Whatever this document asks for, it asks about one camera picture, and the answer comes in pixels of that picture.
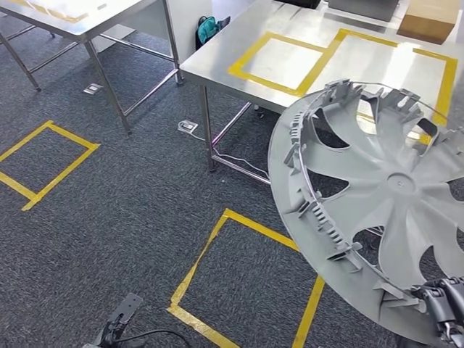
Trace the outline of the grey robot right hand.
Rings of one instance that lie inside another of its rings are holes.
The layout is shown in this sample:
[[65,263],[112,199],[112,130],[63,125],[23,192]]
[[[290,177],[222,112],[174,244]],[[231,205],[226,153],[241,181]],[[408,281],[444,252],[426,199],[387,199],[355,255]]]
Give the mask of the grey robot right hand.
[[437,339],[448,347],[463,346],[462,276],[427,281],[410,292],[425,302]]

